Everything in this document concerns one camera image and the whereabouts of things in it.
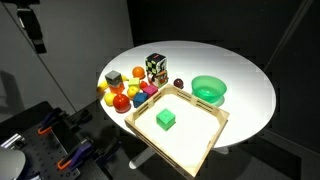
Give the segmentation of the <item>gray robot base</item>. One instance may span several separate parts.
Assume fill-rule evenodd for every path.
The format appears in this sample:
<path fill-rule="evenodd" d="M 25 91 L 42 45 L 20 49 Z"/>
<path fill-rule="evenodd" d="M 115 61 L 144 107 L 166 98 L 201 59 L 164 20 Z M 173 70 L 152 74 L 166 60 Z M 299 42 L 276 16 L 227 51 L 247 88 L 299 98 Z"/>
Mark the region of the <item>gray robot base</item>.
<path fill-rule="evenodd" d="M 25 154 L 20 150 L 0 148 L 0 180 L 16 180 L 26 163 Z"/>

